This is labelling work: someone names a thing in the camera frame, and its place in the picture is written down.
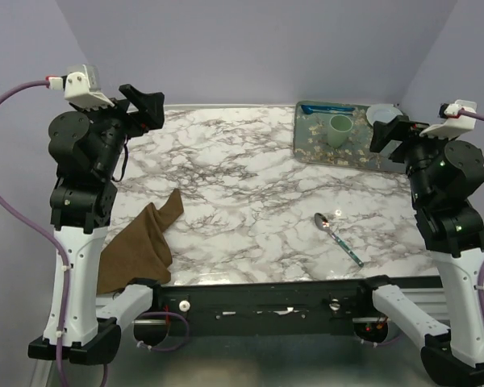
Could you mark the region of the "brown cloth napkin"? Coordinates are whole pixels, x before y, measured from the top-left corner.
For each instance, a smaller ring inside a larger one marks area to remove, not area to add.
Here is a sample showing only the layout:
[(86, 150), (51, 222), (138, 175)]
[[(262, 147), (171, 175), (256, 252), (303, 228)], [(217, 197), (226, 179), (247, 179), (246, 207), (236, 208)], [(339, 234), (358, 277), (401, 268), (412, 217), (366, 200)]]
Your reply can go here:
[(174, 189), (166, 203), (149, 203), (102, 250), (97, 293), (112, 293), (135, 278), (170, 282), (173, 263), (164, 232), (184, 213), (181, 192)]

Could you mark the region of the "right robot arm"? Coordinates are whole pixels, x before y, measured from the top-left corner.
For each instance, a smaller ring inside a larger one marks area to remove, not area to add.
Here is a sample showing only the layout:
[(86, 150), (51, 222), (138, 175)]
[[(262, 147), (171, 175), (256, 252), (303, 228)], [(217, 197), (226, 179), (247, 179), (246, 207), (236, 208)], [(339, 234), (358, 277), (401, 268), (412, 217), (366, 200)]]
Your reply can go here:
[(398, 116), (376, 122), (370, 151), (389, 142), (390, 158), (403, 164), (416, 226), (432, 254), (449, 316), (443, 324), (412, 302), (388, 277), (361, 282), (357, 310), (377, 312), (419, 349), (426, 373), (441, 386), (484, 385), (484, 222), (469, 197), (484, 183), (484, 157), (456, 129)]

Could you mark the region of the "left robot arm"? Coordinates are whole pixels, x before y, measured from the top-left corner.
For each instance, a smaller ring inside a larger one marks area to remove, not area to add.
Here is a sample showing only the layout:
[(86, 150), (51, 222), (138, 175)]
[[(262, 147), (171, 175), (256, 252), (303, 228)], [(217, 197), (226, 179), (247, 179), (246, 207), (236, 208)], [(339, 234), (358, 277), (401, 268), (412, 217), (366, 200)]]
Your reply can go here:
[(165, 122), (161, 92), (121, 85), (111, 106), (73, 110), (52, 120), (48, 151), (57, 164), (50, 197), (49, 237), (56, 241), (52, 307), (44, 333), (28, 346), (38, 360), (105, 365), (115, 358), (123, 331), (140, 315), (155, 318), (163, 300), (154, 280), (135, 278), (104, 310), (96, 308), (98, 267), (117, 188), (113, 173), (128, 140)]

